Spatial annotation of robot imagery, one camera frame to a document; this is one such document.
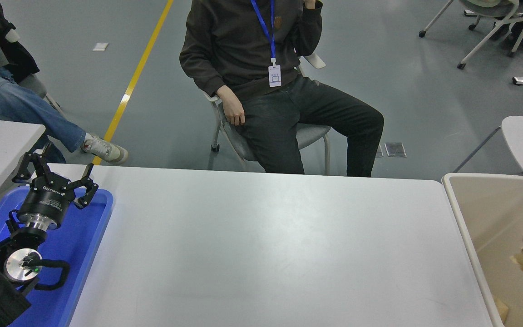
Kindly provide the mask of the person's right hand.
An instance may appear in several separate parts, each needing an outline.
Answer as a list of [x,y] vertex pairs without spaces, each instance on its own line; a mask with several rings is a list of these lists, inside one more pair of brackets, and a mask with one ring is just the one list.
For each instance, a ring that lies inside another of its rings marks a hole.
[[234,91],[228,86],[224,85],[216,91],[216,95],[220,98],[223,104],[224,115],[226,120],[234,126],[244,125],[246,122],[243,105]]

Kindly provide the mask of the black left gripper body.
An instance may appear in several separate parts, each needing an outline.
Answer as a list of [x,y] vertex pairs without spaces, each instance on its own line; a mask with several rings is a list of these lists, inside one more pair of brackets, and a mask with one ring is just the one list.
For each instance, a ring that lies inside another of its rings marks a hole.
[[74,190],[67,187],[70,183],[70,180],[60,175],[52,175],[50,181],[44,176],[34,178],[17,212],[17,219],[27,224],[30,217],[39,215],[51,219],[54,224],[61,224],[70,202],[75,199]]

